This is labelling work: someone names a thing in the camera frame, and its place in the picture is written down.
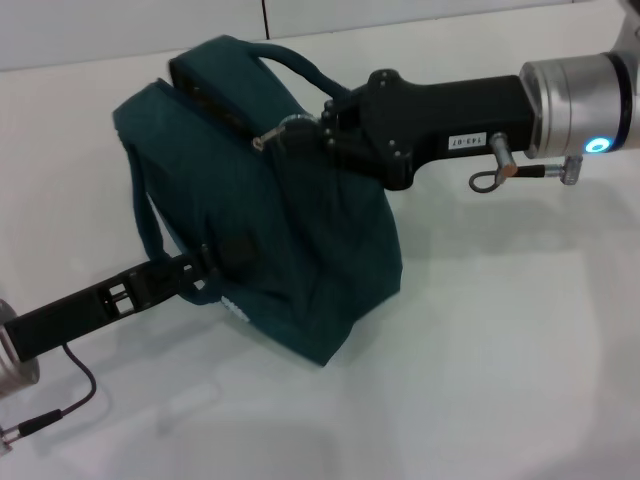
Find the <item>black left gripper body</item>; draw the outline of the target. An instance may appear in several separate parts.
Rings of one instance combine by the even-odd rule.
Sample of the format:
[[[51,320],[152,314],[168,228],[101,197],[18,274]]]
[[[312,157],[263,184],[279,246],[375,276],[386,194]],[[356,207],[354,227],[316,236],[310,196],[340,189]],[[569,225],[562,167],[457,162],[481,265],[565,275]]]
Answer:
[[[26,313],[5,324],[22,361],[148,310],[198,280],[198,257],[152,260]]]

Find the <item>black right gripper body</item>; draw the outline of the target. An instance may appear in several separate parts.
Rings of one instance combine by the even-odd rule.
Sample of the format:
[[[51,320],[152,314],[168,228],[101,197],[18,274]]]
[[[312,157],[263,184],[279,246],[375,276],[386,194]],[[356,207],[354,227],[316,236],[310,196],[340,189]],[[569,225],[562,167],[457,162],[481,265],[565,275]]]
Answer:
[[[534,110],[515,75],[418,85],[378,70],[361,89],[358,119],[364,147],[349,166],[400,191],[432,161],[490,154],[495,134],[526,150]]]

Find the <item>teal insulated lunch bag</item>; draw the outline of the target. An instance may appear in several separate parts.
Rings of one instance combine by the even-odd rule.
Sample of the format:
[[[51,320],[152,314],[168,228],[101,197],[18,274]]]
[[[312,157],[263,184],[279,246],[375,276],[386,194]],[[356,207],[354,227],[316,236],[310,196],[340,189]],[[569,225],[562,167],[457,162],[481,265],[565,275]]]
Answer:
[[[293,50],[223,35],[173,58],[169,79],[130,97],[113,121],[148,257],[166,255],[165,235],[189,253],[250,234],[259,263],[249,277],[224,277],[217,302],[322,366],[400,290],[400,245],[376,180],[333,167],[317,147],[251,146],[303,113],[270,61],[331,99],[347,93]]]

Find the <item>metal key ring zipper pull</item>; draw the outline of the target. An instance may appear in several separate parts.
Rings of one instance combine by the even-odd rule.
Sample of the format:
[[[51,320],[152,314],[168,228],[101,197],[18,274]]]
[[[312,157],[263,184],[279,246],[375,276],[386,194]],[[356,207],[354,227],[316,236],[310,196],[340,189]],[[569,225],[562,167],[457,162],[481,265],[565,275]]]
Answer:
[[[310,114],[292,114],[285,117],[275,128],[254,137],[251,146],[262,152],[269,143],[281,148],[297,149],[312,144],[318,130],[319,120]]]

